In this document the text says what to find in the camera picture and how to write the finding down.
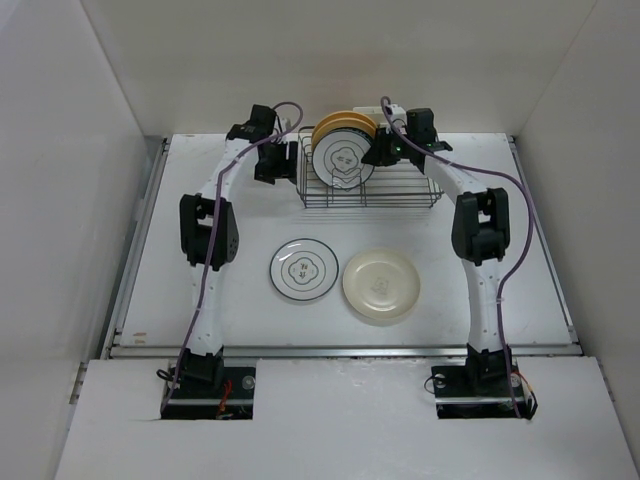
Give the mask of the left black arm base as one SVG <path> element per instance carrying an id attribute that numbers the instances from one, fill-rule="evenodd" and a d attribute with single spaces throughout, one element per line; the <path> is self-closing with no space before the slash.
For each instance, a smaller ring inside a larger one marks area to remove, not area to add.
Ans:
<path id="1" fill-rule="evenodd" d="M 160 407 L 163 420 L 252 420 L 255 365 L 226 366 L 219 386 L 180 380 L 171 399 Z"/>

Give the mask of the cream plate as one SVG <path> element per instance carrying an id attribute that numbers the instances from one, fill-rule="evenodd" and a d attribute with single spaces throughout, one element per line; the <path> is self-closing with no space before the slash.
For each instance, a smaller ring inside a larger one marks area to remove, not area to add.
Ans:
<path id="1" fill-rule="evenodd" d="M 350 307 L 363 322 L 387 327 L 404 321 L 417 305 L 421 279 L 411 259 L 401 251 L 372 248 L 354 255 L 342 276 Z"/>

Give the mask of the metal wire dish rack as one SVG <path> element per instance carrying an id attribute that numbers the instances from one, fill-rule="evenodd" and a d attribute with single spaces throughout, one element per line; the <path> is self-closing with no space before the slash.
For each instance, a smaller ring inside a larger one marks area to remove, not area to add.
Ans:
<path id="1" fill-rule="evenodd" d="M 367 182 L 351 190 L 322 183 L 311 164 L 311 132 L 298 135 L 296 190 L 307 208 L 407 207 L 431 208 L 444 195 L 440 187 L 407 160 L 391 167 L 375 167 Z"/>

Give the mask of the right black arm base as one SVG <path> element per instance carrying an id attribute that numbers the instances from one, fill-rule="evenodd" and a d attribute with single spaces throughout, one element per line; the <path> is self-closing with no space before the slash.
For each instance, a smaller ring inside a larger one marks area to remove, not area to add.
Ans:
<path id="1" fill-rule="evenodd" d="M 508 386 L 499 376 L 484 386 L 473 386 L 463 365 L 442 364 L 431 368 L 424 387 L 431 383 L 436 415 L 440 420 L 510 419 L 532 420 L 538 400 L 524 376 L 513 371 Z"/>

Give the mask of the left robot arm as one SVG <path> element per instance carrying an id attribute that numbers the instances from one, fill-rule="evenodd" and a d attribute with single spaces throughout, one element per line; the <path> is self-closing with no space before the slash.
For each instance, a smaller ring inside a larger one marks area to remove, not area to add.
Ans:
<path id="1" fill-rule="evenodd" d="M 187 262 L 199 276 L 195 307 L 177 362 L 178 378 L 201 396 L 223 387 L 224 360 L 221 322 L 213 312 L 220 270 L 239 249 L 239 228 L 234 183 L 253 170 L 257 179 L 273 184 L 295 175 L 297 149 L 285 137 L 301 123 L 299 104 L 284 101 L 273 107 L 255 104 L 249 119 L 226 134 L 221 160 L 205 185 L 179 201 L 180 245 Z"/>

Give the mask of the white plate green rim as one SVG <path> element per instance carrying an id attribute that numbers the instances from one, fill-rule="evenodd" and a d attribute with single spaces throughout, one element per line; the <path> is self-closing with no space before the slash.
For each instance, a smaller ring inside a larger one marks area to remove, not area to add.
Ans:
<path id="1" fill-rule="evenodd" d="M 324 242 L 298 238 L 281 245 L 269 265 L 276 291 L 295 302 L 312 302 L 326 295 L 340 273 L 335 252 Z"/>

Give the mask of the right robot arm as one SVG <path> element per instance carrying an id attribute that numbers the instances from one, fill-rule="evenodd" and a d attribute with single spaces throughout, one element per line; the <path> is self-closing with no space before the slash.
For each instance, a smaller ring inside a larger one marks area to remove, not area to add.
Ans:
<path id="1" fill-rule="evenodd" d="M 376 112 L 384 116 L 386 125 L 378 128 L 365 161 L 389 166 L 407 159 L 454 205 L 451 243 L 465 271 L 470 304 L 463 381 L 470 391 L 487 393 L 510 372 L 501 311 L 506 276 L 500 272 L 500 262 L 510 246 L 511 232 L 507 191 L 491 188 L 477 176 L 508 176 L 456 160 L 453 147 L 439 139 L 429 108 L 405 110 L 384 96 Z"/>

